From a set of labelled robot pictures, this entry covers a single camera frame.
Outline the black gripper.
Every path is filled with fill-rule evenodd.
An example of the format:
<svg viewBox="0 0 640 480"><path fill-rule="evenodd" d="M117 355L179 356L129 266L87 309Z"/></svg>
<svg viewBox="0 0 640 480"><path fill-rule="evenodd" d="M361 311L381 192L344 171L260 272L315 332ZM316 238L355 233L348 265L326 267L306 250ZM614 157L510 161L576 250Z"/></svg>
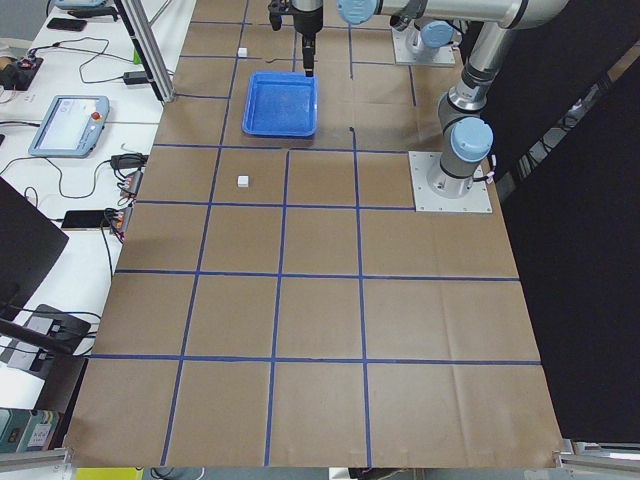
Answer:
<svg viewBox="0 0 640 480"><path fill-rule="evenodd" d="M306 77L314 76L316 35L321 30L321 0L293 0L295 30L302 34L302 59Z"/></svg>

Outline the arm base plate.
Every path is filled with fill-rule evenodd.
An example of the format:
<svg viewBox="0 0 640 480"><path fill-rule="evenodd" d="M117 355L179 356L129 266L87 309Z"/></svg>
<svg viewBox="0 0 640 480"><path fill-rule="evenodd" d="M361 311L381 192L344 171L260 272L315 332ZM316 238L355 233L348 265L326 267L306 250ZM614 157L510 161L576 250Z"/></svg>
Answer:
<svg viewBox="0 0 640 480"><path fill-rule="evenodd" d="M456 63L450 45L454 34L445 31L444 35L419 32L406 29L393 30L395 63L398 65L423 65L430 67L453 67Z"/></svg>
<svg viewBox="0 0 640 480"><path fill-rule="evenodd" d="M485 181L456 179L441 169L440 152L409 151L415 210L419 213L491 214Z"/></svg>

